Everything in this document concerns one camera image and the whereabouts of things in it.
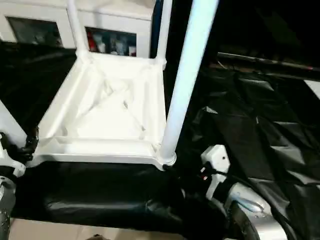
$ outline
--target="floor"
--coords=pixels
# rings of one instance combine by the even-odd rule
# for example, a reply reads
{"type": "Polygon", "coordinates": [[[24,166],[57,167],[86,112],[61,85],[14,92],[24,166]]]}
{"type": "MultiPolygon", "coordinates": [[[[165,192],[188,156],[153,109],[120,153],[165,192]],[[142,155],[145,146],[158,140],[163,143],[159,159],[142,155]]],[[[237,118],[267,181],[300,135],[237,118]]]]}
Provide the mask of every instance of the floor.
{"type": "Polygon", "coordinates": [[[183,240],[177,234],[23,219],[12,220],[9,240],[86,240],[96,234],[108,240],[183,240]]]}

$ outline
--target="crumpled black plastic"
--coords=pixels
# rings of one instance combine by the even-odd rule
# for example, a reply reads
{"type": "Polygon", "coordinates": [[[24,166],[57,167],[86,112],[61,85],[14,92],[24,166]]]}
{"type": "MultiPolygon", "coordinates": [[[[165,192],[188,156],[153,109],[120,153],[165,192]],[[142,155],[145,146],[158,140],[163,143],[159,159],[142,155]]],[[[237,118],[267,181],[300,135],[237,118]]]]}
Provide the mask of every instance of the crumpled black plastic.
{"type": "Polygon", "coordinates": [[[192,94],[177,165],[192,171],[208,146],[224,144],[230,172],[257,186],[289,239],[318,240],[319,106],[304,81],[206,69],[192,94]]]}

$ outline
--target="black plastic sheet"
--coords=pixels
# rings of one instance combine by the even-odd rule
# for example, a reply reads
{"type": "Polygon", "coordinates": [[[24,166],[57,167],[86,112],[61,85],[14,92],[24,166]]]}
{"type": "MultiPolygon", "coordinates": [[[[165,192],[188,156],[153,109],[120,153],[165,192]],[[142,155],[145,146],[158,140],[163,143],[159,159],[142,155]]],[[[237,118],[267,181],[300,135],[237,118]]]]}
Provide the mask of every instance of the black plastic sheet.
{"type": "Polygon", "coordinates": [[[319,105],[304,81],[204,70],[177,164],[192,172],[208,146],[224,144],[230,172],[257,186],[289,239],[320,239],[319,105]]]}
{"type": "Polygon", "coordinates": [[[0,99],[32,133],[73,66],[75,50],[0,42],[0,56],[0,99]]]}
{"type": "MultiPolygon", "coordinates": [[[[8,43],[0,51],[6,58],[0,99],[32,129],[72,67],[74,51],[8,43]]],[[[168,65],[167,107],[174,76],[168,65]]],[[[303,81],[203,70],[177,148],[185,198],[172,175],[153,166],[46,162],[19,179],[13,216],[221,239],[224,218],[199,195],[194,176],[200,154],[224,144],[230,172],[258,187],[290,240],[320,239],[319,104],[303,81]]]]}

